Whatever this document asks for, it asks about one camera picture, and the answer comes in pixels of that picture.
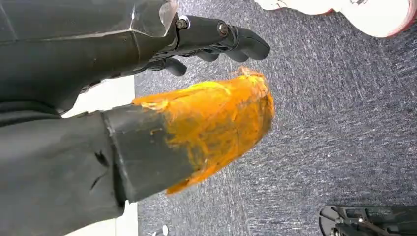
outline gray carpet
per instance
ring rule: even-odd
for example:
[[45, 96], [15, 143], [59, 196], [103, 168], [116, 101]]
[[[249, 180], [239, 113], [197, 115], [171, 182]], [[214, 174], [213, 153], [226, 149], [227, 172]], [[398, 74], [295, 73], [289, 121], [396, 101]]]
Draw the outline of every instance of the gray carpet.
[[[318, 236], [325, 204], [417, 204], [417, 26], [392, 39], [340, 14], [262, 11], [251, 0], [181, 1], [182, 14], [250, 28], [270, 45], [263, 72], [275, 98], [272, 131], [240, 160], [179, 194], [139, 202], [139, 234]], [[182, 59], [188, 73], [136, 76], [136, 95], [231, 77], [239, 66]]]

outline screw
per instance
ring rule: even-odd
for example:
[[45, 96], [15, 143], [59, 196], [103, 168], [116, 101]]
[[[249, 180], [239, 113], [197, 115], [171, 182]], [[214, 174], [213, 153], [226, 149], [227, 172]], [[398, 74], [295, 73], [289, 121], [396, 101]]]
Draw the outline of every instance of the screw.
[[226, 37], [229, 33], [229, 27], [225, 23], [220, 23], [218, 27], [219, 33], [222, 37]]
[[335, 222], [336, 222], [336, 224], [342, 224], [342, 223], [344, 223], [345, 221], [344, 221], [342, 218], [337, 218], [337, 219], [335, 220]]
[[175, 22], [175, 24], [177, 26], [177, 29], [179, 29], [179, 30], [183, 30], [183, 29], [188, 28], [187, 21], [184, 20], [184, 19], [177, 20], [177, 22]]

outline white shoe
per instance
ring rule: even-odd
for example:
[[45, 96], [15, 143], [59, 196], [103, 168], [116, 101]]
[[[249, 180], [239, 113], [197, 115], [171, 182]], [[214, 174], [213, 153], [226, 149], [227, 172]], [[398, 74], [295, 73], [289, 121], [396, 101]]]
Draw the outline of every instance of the white shoe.
[[379, 38], [405, 30], [415, 19], [417, 0], [255, 0], [265, 10], [292, 8], [308, 15], [332, 9], [362, 32]]

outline robotic hand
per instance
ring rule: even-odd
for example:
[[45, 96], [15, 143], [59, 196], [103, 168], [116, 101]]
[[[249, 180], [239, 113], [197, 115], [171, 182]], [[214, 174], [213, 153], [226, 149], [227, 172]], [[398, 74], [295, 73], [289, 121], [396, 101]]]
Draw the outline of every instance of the robotic hand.
[[263, 60], [270, 50], [248, 29], [179, 18], [175, 0], [7, 1], [2, 7], [0, 101], [38, 101], [58, 113], [104, 79], [147, 69], [183, 75], [186, 67], [173, 56], [214, 61], [225, 53], [243, 62]]
[[174, 0], [1, 2], [0, 235], [63, 235], [118, 217], [125, 200], [181, 190], [248, 151], [274, 114], [253, 72], [60, 116], [104, 79], [180, 76], [186, 68], [173, 56], [221, 53], [263, 60], [269, 46], [221, 20], [178, 17]]

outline orange tape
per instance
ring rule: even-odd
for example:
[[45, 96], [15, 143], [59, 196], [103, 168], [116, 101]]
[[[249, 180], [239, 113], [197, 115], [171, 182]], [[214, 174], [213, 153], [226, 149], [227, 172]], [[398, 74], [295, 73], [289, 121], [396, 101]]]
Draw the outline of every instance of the orange tape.
[[175, 193], [200, 182], [250, 150], [271, 127], [273, 98], [265, 77], [242, 68], [243, 75], [133, 101], [163, 112], [172, 148], [185, 148], [195, 172], [170, 187]]

